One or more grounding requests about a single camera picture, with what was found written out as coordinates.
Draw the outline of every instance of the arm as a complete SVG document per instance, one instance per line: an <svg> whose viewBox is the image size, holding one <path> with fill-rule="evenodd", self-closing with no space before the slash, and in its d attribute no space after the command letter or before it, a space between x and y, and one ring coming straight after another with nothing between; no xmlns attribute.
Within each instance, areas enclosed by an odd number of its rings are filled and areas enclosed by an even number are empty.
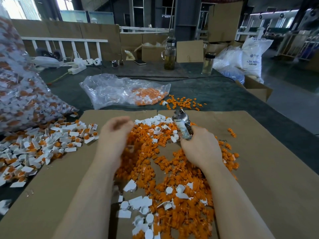
<svg viewBox="0 0 319 239"><path fill-rule="evenodd" d="M249 198L222 162L218 141L205 128L192 126L192 140L182 140L187 159L202 169L212 190L221 238L274 238Z"/></svg>
<svg viewBox="0 0 319 239"><path fill-rule="evenodd" d="M102 127L94 160L53 239L108 237L113 177L133 125L129 117L117 117Z"/></svg>

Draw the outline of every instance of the table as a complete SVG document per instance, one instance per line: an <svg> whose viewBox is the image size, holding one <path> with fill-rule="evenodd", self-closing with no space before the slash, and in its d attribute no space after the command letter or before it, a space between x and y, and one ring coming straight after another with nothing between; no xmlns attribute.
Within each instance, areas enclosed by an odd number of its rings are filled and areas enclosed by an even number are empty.
<svg viewBox="0 0 319 239"><path fill-rule="evenodd" d="M118 72L121 76L132 75L133 64L125 62ZM274 137L282 144L297 155L305 164L319 174L319 162L317 156L319 154L319 138L307 131L305 128L289 120L279 112L275 111L269 105L259 100L245 89L239 87L231 80L223 77L219 72L213 71L210 78L198 78L179 81L174 77L199 77L201 76L202 63L182 63L178 72L173 73L173 78L165 75L158 83L171 83L170 94L175 97L197 98L198 103L206 103L202 111L247 111L254 119L264 126ZM158 70L158 73L152 72L150 75L150 67ZM140 76L161 76L163 70L161 65L150 63L145 66L138 66ZM51 91L61 98L63 101L78 108L79 115L85 110L93 109L91 101L82 88L78 85L87 76L98 75L101 72L110 72L116 70L111 67L110 62L103 63L99 68L88 67L86 70L76 74L64 76L61 80L53 83L49 88ZM68 67L58 69L45 69L41 72L41 77L45 82L50 82L67 72ZM126 111L142 111L142 110L163 110L165 106L149 105L149 106L120 106L112 105L104 108L106 110L126 110ZM0 200L12 199L15 201L23 192L23 188L0 188Z"/></svg>

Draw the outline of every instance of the forearm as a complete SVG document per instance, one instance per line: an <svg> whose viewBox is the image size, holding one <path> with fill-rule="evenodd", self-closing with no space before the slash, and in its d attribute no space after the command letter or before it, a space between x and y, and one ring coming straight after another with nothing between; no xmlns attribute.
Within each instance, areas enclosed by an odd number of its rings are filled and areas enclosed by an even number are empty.
<svg viewBox="0 0 319 239"><path fill-rule="evenodd" d="M94 159L53 239L107 238L114 172Z"/></svg>
<svg viewBox="0 0 319 239"><path fill-rule="evenodd" d="M204 172L212 190L220 237L274 238L249 198L222 163Z"/></svg>

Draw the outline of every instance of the concrete floor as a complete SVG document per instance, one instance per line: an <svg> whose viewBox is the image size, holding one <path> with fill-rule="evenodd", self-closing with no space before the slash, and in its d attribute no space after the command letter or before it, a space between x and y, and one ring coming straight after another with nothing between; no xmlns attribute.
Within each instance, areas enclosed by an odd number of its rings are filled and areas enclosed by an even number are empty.
<svg viewBox="0 0 319 239"><path fill-rule="evenodd" d="M262 78L274 90L267 104L319 137L319 73L272 56L267 50L262 60Z"/></svg>

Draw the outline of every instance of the glass jar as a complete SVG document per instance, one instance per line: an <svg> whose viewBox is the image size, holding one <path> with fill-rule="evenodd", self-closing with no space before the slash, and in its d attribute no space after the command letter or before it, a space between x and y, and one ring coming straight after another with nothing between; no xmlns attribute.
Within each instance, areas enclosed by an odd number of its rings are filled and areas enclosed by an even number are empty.
<svg viewBox="0 0 319 239"><path fill-rule="evenodd" d="M209 52L205 54L202 75L211 75L215 57L215 53Z"/></svg>
<svg viewBox="0 0 319 239"><path fill-rule="evenodd" d="M176 47L174 39L166 40L166 47L162 52L162 59L164 60L164 69L173 70L175 68Z"/></svg>

